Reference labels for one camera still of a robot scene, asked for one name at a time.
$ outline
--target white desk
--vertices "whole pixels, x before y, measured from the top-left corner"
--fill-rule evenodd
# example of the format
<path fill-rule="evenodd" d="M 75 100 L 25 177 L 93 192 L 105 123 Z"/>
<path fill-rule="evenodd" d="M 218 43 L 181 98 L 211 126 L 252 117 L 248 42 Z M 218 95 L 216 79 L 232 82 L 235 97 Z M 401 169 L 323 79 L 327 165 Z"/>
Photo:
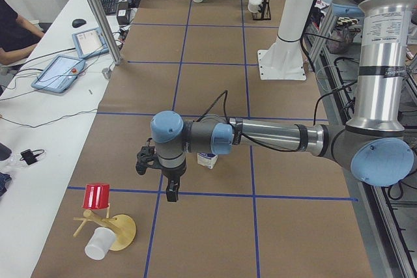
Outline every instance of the white desk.
<path fill-rule="evenodd" d="M 87 24 L 78 29 L 72 20 L 82 18 Z M 117 31 L 116 16 L 108 16 L 112 31 Z M 86 0 L 69 0 L 43 37 L 29 60 L 66 48 L 73 48 L 71 34 L 97 27 Z M 75 51 L 68 55 L 76 56 Z M 24 68 L 44 68 L 54 55 L 29 63 Z M 0 101 L 0 114 L 5 118 L 37 125 L 63 115 L 97 108 L 108 81 L 101 71 L 112 64 L 109 54 L 98 60 L 89 59 L 84 76 L 61 95 L 32 92 L 12 100 Z M 25 76 L 36 71 L 24 71 Z M 14 90 L 5 90 L 0 99 L 33 90 L 35 76 L 17 79 Z M 16 82 L 13 79 L 9 87 Z M 24 128 L 0 120 L 0 142 L 19 154 L 26 149 L 44 149 L 45 156 L 26 167 L 11 168 L 8 161 L 0 161 L 0 171 L 12 177 L 8 191 L 0 198 L 0 277 L 30 277 L 63 198 L 68 181 L 77 163 L 95 113 L 77 115 L 39 128 Z"/>

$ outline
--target blue joint cap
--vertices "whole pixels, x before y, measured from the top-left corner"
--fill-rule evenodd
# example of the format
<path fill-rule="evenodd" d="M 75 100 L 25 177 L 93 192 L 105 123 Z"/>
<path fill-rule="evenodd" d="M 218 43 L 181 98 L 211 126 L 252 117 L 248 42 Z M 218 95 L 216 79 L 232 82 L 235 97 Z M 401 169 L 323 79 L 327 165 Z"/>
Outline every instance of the blue joint cap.
<path fill-rule="evenodd" d="M 352 5 L 339 5 L 337 3 L 332 3 L 333 14 L 335 16 L 348 16 L 350 18 L 360 18 L 365 14 L 358 6 Z"/>
<path fill-rule="evenodd" d="M 151 120 L 152 138 L 156 143 L 167 143 L 176 138 L 182 131 L 184 121 L 174 111 L 159 112 Z"/>
<path fill-rule="evenodd" d="M 211 135 L 211 151 L 214 154 L 229 154 L 232 150 L 233 130 L 231 125 L 217 124 Z"/>
<path fill-rule="evenodd" d="M 369 185 L 386 187 L 406 177 L 414 163 L 414 153 L 398 138 L 382 138 L 363 146 L 353 157 L 351 172 Z"/>

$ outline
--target charger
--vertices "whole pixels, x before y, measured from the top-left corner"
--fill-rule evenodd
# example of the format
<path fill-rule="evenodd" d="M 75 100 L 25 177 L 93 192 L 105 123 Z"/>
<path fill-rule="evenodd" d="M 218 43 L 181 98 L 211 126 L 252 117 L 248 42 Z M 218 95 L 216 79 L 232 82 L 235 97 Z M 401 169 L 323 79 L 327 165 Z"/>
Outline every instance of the charger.
<path fill-rule="evenodd" d="M 128 1 L 121 1 L 117 7 L 117 23 L 128 25 L 130 23 L 130 8 Z"/>
<path fill-rule="evenodd" d="M 38 159 L 36 157 L 41 155 L 44 152 L 45 152 L 45 150 L 43 150 L 43 149 L 35 150 L 35 151 L 32 151 L 31 149 L 27 149 L 23 152 L 20 152 L 20 155 L 22 156 L 20 161 L 25 161 L 26 164 L 28 164 L 28 165 L 36 163 L 38 161 Z"/>

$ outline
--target mug rack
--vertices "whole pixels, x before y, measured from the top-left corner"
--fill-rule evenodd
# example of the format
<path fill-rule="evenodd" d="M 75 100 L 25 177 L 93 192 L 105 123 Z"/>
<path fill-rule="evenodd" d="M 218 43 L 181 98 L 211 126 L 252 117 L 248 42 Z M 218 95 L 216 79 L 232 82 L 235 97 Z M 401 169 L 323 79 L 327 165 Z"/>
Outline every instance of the mug rack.
<path fill-rule="evenodd" d="M 262 5 L 259 5 L 259 11 L 252 13 L 252 19 L 254 21 L 271 20 L 271 9 L 269 6 L 270 0 L 262 0 Z"/>

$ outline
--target computer mouse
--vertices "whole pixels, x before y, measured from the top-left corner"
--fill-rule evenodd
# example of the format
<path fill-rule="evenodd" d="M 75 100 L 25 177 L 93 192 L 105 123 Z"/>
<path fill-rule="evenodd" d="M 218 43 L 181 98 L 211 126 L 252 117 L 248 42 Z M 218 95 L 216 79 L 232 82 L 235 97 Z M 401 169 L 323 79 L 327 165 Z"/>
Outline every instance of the computer mouse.
<path fill-rule="evenodd" d="M 80 27 L 86 23 L 87 21 L 83 19 L 75 19 L 74 21 L 72 21 L 72 27 L 76 29 L 77 27 Z"/>

